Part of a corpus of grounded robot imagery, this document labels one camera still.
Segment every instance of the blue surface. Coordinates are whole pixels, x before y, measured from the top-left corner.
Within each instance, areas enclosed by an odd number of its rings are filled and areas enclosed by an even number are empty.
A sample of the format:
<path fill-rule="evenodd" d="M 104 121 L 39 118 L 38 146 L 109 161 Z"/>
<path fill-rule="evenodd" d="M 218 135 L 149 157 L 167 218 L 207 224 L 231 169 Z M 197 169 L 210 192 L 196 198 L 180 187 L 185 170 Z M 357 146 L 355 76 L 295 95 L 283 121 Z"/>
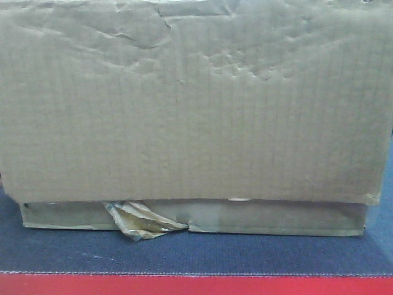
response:
<path fill-rule="evenodd" d="M 3 193 L 0 272 L 393 275 L 393 144 L 389 158 L 363 237 L 175 232 L 135 243 L 117 231 L 25 229 Z"/>

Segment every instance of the torn packing tape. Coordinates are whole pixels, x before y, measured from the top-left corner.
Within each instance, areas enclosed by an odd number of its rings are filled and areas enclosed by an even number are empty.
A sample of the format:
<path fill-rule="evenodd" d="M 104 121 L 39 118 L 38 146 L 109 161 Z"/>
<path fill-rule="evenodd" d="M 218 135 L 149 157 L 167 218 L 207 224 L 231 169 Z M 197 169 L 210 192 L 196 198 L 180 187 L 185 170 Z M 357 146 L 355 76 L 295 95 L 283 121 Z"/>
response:
<path fill-rule="evenodd" d="M 103 202 L 123 234 L 138 241 L 141 238 L 155 238 L 174 230 L 187 229 L 186 224 L 178 223 L 151 212 L 140 202 Z"/>

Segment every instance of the red edge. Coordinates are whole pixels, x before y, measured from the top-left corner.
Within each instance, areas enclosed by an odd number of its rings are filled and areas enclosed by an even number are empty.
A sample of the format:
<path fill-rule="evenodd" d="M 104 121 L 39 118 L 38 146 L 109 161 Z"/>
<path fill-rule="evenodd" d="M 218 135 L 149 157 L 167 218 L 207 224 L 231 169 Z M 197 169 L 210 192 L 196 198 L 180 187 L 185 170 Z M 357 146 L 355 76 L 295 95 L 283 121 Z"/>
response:
<path fill-rule="evenodd" d="M 0 274 L 5 295 L 391 295 L 393 277 L 202 277 Z"/>

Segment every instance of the wrinkled cardboard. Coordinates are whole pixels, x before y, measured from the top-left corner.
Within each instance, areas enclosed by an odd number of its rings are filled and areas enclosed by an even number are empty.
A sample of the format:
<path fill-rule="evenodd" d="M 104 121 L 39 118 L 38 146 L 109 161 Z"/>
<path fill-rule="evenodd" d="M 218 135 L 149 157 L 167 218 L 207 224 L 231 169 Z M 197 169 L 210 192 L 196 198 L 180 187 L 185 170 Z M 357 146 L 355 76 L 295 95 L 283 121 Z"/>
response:
<path fill-rule="evenodd" d="M 0 0 L 6 191 L 376 205 L 391 28 L 387 0 Z"/>

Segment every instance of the box bottom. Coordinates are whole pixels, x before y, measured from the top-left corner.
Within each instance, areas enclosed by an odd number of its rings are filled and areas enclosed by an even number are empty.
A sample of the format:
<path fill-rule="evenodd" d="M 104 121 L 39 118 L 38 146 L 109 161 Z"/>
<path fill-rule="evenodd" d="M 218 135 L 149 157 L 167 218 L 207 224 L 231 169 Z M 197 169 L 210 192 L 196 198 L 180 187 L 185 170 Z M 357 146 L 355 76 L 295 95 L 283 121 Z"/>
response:
<path fill-rule="evenodd" d="M 367 210 L 366 205 L 358 203 L 272 200 L 144 200 L 138 203 L 154 216 L 185 224 L 193 232 L 273 235 L 362 235 Z M 119 229 L 119 223 L 101 202 L 37 202 L 21 204 L 20 208 L 26 227 Z M 140 230 L 133 227 L 138 226 L 133 224 L 131 230 Z"/>

